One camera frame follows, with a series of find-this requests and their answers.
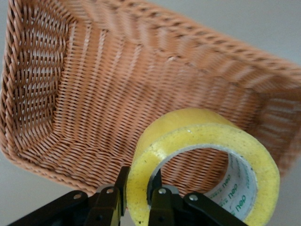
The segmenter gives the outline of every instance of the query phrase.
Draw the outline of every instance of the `table surface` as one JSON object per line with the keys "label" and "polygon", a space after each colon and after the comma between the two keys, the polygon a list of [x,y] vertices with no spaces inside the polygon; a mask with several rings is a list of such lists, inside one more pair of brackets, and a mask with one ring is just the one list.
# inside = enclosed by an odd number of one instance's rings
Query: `table surface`
{"label": "table surface", "polygon": [[[298,0],[150,0],[219,32],[301,65],[301,1]],[[8,4],[0,1],[0,56],[5,45]],[[282,180],[269,226],[301,222],[301,160]],[[71,189],[24,171],[0,152],[0,226],[69,192]],[[122,225],[133,225],[129,215]]]}

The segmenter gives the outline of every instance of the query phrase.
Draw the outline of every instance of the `basket weave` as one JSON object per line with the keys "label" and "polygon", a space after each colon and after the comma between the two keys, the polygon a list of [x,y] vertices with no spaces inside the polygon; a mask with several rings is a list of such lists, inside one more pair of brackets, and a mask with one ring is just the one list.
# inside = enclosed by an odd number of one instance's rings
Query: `basket weave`
{"label": "basket weave", "polygon": [[[301,68],[152,4],[10,0],[6,42],[1,148],[54,181],[112,183],[144,129],[184,107],[251,133],[282,175],[300,153]],[[182,153],[163,179],[206,191],[226,165],[216,150]]]}

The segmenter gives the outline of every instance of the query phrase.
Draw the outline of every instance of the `black metal bracket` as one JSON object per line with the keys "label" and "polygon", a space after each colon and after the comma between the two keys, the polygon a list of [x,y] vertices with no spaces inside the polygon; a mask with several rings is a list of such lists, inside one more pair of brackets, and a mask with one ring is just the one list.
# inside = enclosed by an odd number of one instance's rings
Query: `black metal bracket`
{"label": "black metal bracket", "polygon": [[[127,207],[129,167],[122,167],[114,185],[88,197],[72,191],[9,226],[120,226]],[[160,172],[150,184],[149,226],[247,226],[200,193],[182,198],[175,187],[161,184]]]}
{"label": "black metal bracket", "polygon": [[166,187],[152,195],[149,226],[247,226],[201,193],[182,198]]}
{"label": "black metal bracket", "polygon": [[114,186],[88,198],[72,191],[37,209],[9,226],[119,226],[124,215],[130,167],[122,167]]}

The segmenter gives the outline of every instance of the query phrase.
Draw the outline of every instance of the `woven basket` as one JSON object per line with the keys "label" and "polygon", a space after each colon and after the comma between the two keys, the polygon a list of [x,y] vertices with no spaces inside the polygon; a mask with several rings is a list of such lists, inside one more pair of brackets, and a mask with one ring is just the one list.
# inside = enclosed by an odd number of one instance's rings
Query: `woven basket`
{"label": "woven basket", "polygon": [[[259,139],[285,174],[301,147],[301,68],[135,0],[10,0],[1,148],[14,164],[93,193],[130,165],[156,118],[211,109]],[[182,153],[163,180],[206,191],[227,165]]]}

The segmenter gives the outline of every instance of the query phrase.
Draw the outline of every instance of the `yellow tape roll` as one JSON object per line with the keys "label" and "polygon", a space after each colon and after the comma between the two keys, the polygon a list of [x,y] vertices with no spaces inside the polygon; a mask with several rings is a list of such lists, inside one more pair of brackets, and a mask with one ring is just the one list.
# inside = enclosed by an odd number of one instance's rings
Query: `yellow tape roll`
{"label": "yellow tape roll", "polygon": [[266,148],[209,110],[187,108],[155,120],[140,137],[127,181],[127,204],[137,226],[147,226],[147,187],[175,155],[197,148],[229,154],[225,178],[205,195],[249,226],[265,225],[277,202],[279,171]]}

